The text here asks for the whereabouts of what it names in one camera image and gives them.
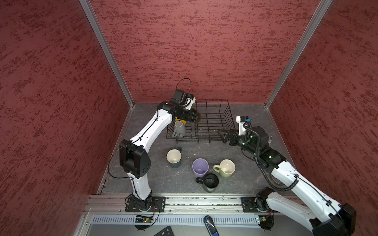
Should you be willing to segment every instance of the keyboard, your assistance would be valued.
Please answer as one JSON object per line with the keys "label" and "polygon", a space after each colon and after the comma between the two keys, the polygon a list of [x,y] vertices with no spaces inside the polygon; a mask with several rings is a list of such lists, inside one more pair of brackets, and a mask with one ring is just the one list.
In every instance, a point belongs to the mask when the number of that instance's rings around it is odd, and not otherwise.
{"label": "keyboard", "polygon": [[172,233],[172,229],[170,226],[165,227],[163,230],[161,230],[159,233],[155,234],[155,236],[174,236]]}

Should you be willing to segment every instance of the black mug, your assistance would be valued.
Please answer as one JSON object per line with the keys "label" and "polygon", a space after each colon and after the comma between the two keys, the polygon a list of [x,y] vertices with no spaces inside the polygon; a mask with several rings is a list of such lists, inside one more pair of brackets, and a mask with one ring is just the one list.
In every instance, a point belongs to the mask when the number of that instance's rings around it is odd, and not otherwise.
{"label": "black mug", "polygon": [[195,181],[202,184],[203,189],[208,193],[214,192],[219,184],[219,178],[213,173],[208,173],[203,178],[198,177]]}

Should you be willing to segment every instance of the light green mug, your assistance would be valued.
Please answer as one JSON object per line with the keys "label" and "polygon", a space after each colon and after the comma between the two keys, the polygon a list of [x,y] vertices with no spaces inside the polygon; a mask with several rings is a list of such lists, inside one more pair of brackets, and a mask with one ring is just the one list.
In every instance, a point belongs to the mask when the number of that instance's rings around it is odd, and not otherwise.
{"label": "light green mug", "polygon": [[213,166],[213,169],[218,172],[220,176],[227,178],[235,172],[235,164],[229,159],[224,159],[220,165]]}

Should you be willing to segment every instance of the black mounting plate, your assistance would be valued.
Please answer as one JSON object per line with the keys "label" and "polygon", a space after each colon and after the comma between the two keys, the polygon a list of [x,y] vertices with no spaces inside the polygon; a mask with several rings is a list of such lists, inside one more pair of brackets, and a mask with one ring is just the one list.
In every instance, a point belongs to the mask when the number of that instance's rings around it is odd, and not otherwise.
{"label": "black mounting plate", "polygon": [[[152,202],[155,204],[155,212],[159,212],[159,208],[160,208],[160,212],[164,212],[165,200],[166,200],[166,197],[152,196]],[[126,203],[125,212],[137,212],[137,213],[152,212],[152,207],[150,207],[150,209],[148,209],[147,211],[142,211],[139,205],[136,204],[135,199],[133,197],[129,197]]]}
{"label": "black mounting plate", "polygon": [[256,213],[259,212],[253,205],[256,197],[241,197],[243,212]]}

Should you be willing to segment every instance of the dish rack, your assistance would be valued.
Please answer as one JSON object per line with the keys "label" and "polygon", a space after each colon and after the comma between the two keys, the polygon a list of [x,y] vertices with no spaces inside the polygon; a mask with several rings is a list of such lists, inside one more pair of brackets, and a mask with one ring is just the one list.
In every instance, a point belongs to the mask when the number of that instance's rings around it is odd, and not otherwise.
{"label": "dish rack", "polygon": [[235,130],[235,123],[232,118],[228,100],[197,100],[192,108],[201,114],[198,124],[187,122],[185,125],[186,135],[183,137],[172,137],[175,121],[167,126],[167,139],[181,141],[218,141],[221,140],[218,129]]}

